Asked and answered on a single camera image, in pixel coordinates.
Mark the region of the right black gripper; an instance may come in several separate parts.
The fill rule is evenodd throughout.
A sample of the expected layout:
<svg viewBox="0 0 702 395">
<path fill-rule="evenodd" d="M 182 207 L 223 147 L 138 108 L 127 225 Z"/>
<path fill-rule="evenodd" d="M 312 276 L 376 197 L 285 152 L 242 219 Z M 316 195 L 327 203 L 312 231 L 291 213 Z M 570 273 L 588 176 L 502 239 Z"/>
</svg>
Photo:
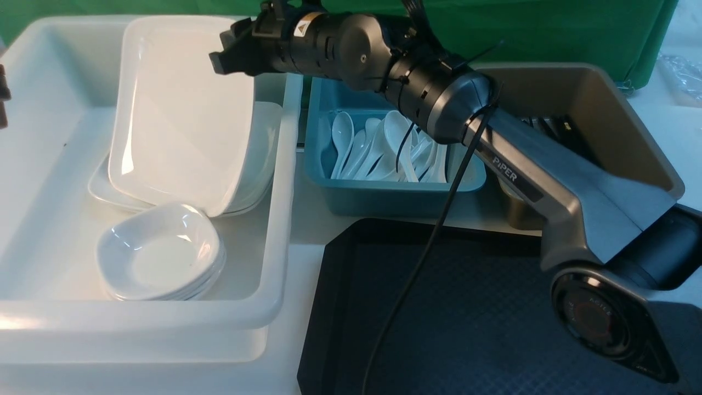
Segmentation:
<svg viewBox="0 0 702 395">
<path fill-rule="evenodd" d="M 209 59 L 219 75 L 244 73 L 298 73 L 290 46 L 293 27 L 308 12 L 305 3 L 297 7 L 288 1 L 262 1 L 257 17 L 241 19 L 219 37 L 223 49 Z"/>
</svg>

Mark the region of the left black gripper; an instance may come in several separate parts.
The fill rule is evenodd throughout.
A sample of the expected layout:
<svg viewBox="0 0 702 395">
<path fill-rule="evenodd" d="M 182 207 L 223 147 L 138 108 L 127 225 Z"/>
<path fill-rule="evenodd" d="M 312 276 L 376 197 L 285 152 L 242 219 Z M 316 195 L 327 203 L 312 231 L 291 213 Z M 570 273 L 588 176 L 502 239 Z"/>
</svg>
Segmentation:
<svg viewBox="0 0 702 395">
<path fill-rule="evenodd" d="M 5 103 L 9 100 L 11 100 L 11 92 L 7 84 L 7 73 L 5 72 L 5 67 L 0 65 L 0 128 L 8 127 Z"/>
</svg>

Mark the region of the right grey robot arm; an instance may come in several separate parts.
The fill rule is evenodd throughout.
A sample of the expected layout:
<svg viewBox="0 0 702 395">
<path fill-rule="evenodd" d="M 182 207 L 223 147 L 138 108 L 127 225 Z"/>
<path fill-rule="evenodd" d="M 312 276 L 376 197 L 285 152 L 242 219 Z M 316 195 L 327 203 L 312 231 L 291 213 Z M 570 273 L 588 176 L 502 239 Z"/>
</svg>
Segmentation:
<svg viewBox="0 0 702 395">
<path fill-rule="evenodd" d="M 220 34 L 219 75 L 331 78 L 384 97 L 440 144 L 459 143 L 545 220 L 541 268 L 559 268 L 554 312 L 584 347 L 700 393 L 700 215 L 662 188 L 620 178 L 499 107 L 496 81 L 446 50 L 424 3 L 406 16 L 261 3 Z"/>
</svg>

